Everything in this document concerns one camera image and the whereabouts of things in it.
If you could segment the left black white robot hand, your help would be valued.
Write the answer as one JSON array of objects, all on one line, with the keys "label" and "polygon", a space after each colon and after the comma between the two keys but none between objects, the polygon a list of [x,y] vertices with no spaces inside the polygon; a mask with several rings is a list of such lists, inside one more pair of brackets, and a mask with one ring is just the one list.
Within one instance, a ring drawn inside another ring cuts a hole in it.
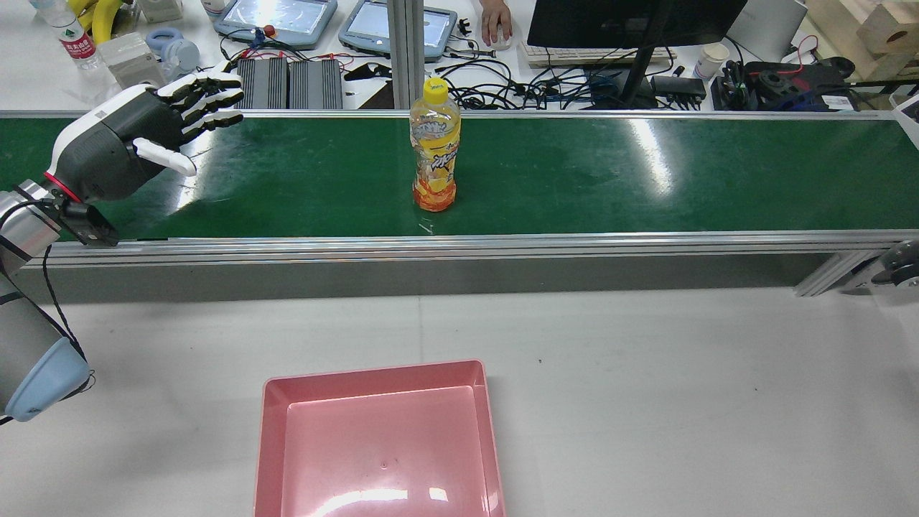
[{"label": "left black white robot hand", "polygon": [[181,148],[243,120],[242,79],[223,69],[160,86],[129,86],[66,126],[44,177],[75,202],[121,200],[166,169],[196,177]]}]

